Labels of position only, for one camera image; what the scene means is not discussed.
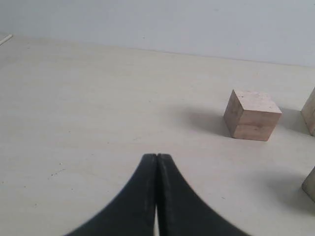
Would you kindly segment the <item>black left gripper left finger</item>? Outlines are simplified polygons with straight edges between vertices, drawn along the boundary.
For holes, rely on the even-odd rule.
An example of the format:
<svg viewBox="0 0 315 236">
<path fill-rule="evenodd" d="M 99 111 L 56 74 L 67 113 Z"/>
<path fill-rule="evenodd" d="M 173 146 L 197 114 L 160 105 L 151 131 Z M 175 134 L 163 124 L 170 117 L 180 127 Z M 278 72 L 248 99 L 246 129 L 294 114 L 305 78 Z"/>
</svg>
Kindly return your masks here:
<svg viewBox="0 0 315 236">
<path fill-rule="evenodd" d="M 98 214 L 69 236 L 153 236 L 157 156 L 144 154 L 130 180 Z"/>
</svg>

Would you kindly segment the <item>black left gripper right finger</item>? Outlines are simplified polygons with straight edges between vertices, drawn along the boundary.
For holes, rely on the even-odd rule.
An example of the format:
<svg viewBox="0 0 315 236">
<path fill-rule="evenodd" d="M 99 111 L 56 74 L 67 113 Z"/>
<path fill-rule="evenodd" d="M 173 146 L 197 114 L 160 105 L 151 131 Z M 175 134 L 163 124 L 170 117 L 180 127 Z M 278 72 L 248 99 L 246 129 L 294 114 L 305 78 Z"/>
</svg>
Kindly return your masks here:
<svg viewBox="0 0 315 236">
<path fill-rule="evenodd" d="M 189 186 L 169 154 L 157 155 L 156 204 L 161 236 L 246 236 Z"/>
</svg>

